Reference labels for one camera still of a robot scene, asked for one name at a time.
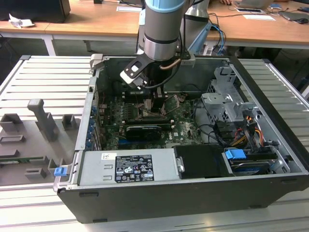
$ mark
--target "blue cable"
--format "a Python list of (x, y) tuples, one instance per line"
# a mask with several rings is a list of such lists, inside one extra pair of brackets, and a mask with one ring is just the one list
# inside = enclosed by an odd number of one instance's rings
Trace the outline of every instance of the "blue cable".
[(224, 44), (224, 37), (223, 37), (223, 34), (222, 34), (222, 31), (219, 29), (219, 28), (217, 28), (215, 25), (212, 25), (215, 29), (217, 29), (217, 31), (220, 33), (220, 35), (221, 35), (221, 46), (220, 46), (220, 49), (219, 49), (219, 51), (218, 51), (218, 53), (217, 53), (217, 55), (219, 55), (220, 54), (220, 52), (222, 51), (222, 49), (223, 49), (223, 44)]

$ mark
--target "white paper sheet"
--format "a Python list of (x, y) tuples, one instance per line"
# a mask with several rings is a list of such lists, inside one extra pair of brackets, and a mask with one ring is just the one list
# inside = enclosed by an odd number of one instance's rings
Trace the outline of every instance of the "white paper sheet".
[(140, 7), (131, 7), (131, 6), (117, 6), (117, 11), (141, 12), (141, 8)]
[(30, 19), (19, 19), (19, 18), (15, 18), (13, 16), (11, 16), (11, 14), (9, 14), (10, 19), (9, 22), (16, 28), (23, 28), (23, 27), (32, 27), (34, 26), (34, 24), (32, 23), (32, 21)]
[(268, 20), (268, 21), (276, 21), (273, 17), (269, 15), (258, 15), (258, 14), (247, 14), (243, 15), (246, 19), (257, 19), (257, 20)]

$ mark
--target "blue tab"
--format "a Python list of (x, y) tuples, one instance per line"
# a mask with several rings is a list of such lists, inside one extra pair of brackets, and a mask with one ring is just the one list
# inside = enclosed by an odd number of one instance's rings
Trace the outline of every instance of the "blue tab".
[(54, 171), (54, 176), (67, 176), (67, 167), (59, 167)]
[(227, 159), (245, 159), (246, 154), (242, 149), (229, 149), (225, 152)]

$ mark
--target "warning label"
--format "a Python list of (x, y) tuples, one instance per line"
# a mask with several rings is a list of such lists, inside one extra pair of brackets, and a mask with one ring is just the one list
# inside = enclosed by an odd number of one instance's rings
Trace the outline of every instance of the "warning label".
[(154, 181), (154, 168), (151, 155), (117, 156), (115, 181), (117, 183)]

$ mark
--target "copper pipe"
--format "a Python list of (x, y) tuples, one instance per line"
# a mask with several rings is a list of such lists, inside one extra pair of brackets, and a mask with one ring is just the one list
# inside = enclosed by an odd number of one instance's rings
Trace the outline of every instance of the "copper pipe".
[(175, 60), (173, 63), (171, 63), (168, 66), (160, 66), (160, 69), (161, 70), (169, 70), (169, 69), (175, 67), (177, 64), (179, 64), (181, 61), (182, 61), (182, 59), (179, 58), (179, 59)]

